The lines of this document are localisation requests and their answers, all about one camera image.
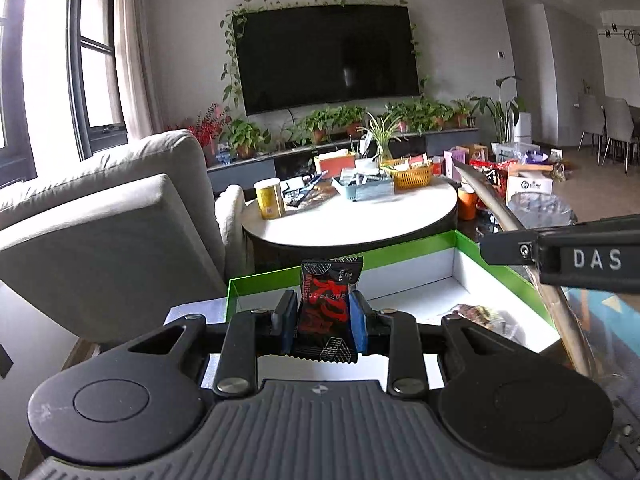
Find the pink box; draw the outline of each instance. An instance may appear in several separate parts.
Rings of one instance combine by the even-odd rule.
[[[454,167],[453,160],[457,160],[458,162],[465,163],[466,153],[463,150],[456,150],[452,148],[448,152],[444,152],[444,160],[446,165],[446,175],[451,180],[462,180],[460,176],[460,172]]]

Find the red berry branch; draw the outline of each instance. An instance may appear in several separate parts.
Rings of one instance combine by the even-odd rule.
[[[186,129],[191,132],[200,143],[200,146],[204,148],[216,140],[222,133],[224,126],[230,122],[229,107],[222,107],[217,103],[212,103],[204,117],[202,117],[202,114],[198,114],[196,123],[192,126],[187,126]],[[178,130],[180,126],[176,124],[172,128]]]

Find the pothos vine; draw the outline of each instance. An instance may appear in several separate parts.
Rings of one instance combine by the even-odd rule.
[[[311,2],[294,2],[294,3],[281,3],[280,0],[276,2],[272,0],[263,0],[259,7],[252,6],[252,0],[242,0],[241,3],[236,5],[235,9],[227,9],[225,19],[220,21],[220,28],[225,31],[226,41],[226,54],[229,60],[224,64],[222,74],[220,75],[220,81],[228,80],[223,91],[223,101],[227,102],[229,99],[233,99],[234,105],[238,108],[240,98],[242,97],[242,86],[240,85],[240,73],[238,71],[238,53],[236,52],[236,45],[238,41],[242,39],[244,34],[244,24],[246,23],[246,15],[253,12],[263,12],[265,10],[275,9],[291,9],[293,7],[309,7],[309,6],[327,6],[327,5],[388,5],[388,6],[402,6],[408,5],[407,0],[314,0]],[[412,45],[414,49],[412,54],[419,60],[420,51],[418,46],[420,43],[415,39],[415,29],[417,25],[411,24],[412,33]],[[418,61],[418,73],[420,72],[420,65]],[[423,88],[428,78],[420,80],[420,88]]]

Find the gray sofa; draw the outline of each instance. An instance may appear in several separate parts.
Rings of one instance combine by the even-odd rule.
[[[188,132],[147,137],[0,190],[0,280],[77,336],[122,342],[253,272],[244,206],[238,186],[214,200]]]

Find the window frame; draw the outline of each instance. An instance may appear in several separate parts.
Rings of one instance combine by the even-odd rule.
[[[0,106],[4,147],[0,148],[0,184],[36,177],[24,106],[22,32],[26,0],[6,0],[1,18]]]
[[[113,31],[113,4],[114,0],[108,1],[107,28],[109,44],[99,43],[81,35],[80,17],[82,0],[67,0],[68,3],[68,84],[69,94],[72,102],[72,116],[76,128],[76,139],[78,151],[81,158],[89,158],[94,153],[126,144],[127,129],[123,123],[105,124],[101,126],[91,126],[86,107],[86,97],[84,94],[84,76],[82,74],[82,48],[90,48],[101,54],[113,57],[115,66],[115,46]],[[120,89],[118,87],[117,73],[115,88],[117,98],[120,100]]]

